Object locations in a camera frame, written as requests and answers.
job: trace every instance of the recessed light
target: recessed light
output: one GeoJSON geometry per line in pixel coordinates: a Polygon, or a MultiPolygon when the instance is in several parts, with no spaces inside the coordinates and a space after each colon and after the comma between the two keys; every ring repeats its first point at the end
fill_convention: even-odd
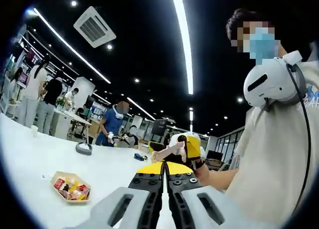
{"type": "Polygon", "coordinates": [[[71,6],[72,7],[76,7],[78,5],[78,2],[77,1],[75,1],[75,0],[72,0],[71,1],[71,6]]]}

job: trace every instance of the cord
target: cord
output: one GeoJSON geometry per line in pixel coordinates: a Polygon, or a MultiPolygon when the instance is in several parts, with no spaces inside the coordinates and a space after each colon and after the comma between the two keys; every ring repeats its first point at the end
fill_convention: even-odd
{"type": "Polygon", "coordinates": [[[303,108],[303,112],[304,112],[304,116],[305,116],[305,120],[306,120],[306,127],[307,127],[307,133],[308,133],[308,158],[307,158],[307,167],[306,167],[306,173],[305,173],[305,179],[304,179],[304,183],[303,183],[303,187],[301,189],[301,192],[300,192],[300,195],[299,195],[299,198],[298,198],[298,201],[297,201],[297,204],[295,206],[295,209],[293,211],[293,214],[295,213],[300,201],[301,201],[301,198],[303,196],[303,193],[304,193],[304,190],[305,190],[305,187],[306,187],[306,183],[307,183],[307,179],[308,179],[308,174],[309,174],[309,167],[310,167],[310,157],[311,157],[311,135],[310,135],[310,126],[309,126],[309,120],[308,120],[308,115],[307,115],[307,111],[306,111],[306,107],[305,107],[305,104],[304,104],[304,101],[303,101],[303,98],[301,96],[301,93],[299,91],[299,88],[297,86],[297,83],[291,73],[291,68],[292,66],[287,64],[287,70],[288,70],[288,73],[290,75],[290,78],[291,80],[293,81],[294,83],[294,86],[295,86],[295,89],[298,93],[298,97],[299,97],[299,101],[301,103],[301,106],[303,108]]]}

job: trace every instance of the black t-shirt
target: black t-shirt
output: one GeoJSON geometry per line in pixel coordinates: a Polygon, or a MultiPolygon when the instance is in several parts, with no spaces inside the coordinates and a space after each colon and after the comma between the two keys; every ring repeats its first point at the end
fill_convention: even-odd
{"type": "Polygon", "coordinates": [[[47,93],[43,101],[55,105],[57,98],[62,92],[62,83],[59,80],[51,79],[45,87],[45,90],[47,93]]]}

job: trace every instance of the black ceiling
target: black ceiling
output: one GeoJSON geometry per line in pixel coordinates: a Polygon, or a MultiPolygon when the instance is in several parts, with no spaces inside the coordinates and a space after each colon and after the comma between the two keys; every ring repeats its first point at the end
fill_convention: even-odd
{"type": "MultiPolygon", "coordinates": [[[[297,48],[305,57],[309,53],[307,43],[313,37],[305,27],[310,16],[300,4],[291,4],[294,0],[183,0],[194,77],[194,94],[188,95],[181,35],[172,0],[77,0],[77,7],[70,7],[70,1],[37,0],[33,6],[111,84],[74,55],[39,18],[31,19],[27,24],[36,29],[35,35],[41,42],[51,44],[52,50],[65,62],[71,61],[72,68],[81,76],[92,78],[97,94],[110,102],[124,94],[154,117],[169,117],[176,121],[176,127],[184,129],[189,129],[188,108],[193,107],[194,131],[214,136],[243,126],[249,109],[247,103],[239,104],[237,97],[243,96],[243,82],[253,61],[237,53],[228,42],[225,24],[232,12],[246,7],[267,14],[275,22],[287,51],[297,48]],[[117,36],[111,42],[113,50],[104,45],[92,48],[74,29],[74,22],[89,6],[103,10],[104,20],[117,36]],[[135,78],[141,80],[140,84],[134,83],[135,78]]],[[[47,53],[38,43],[35,46],[42,54],[47,53]]],[[[59,61],[54,64],[62,67],[59,61]]],[[[66,67],[65,70],[76,77],[66,67]]],[[[131,113],[147,117],[132,107],[131,113]]]]}

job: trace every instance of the cup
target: cup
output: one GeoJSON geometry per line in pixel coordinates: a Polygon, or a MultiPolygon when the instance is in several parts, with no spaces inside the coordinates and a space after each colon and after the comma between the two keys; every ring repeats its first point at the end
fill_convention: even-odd
{"type": "Polygon", "coordinates": [[[38,127],[32,125],[31,126],[31,132],[32,132],[33,136],[36,137],[36,135],[38,134],[38,127]]]}

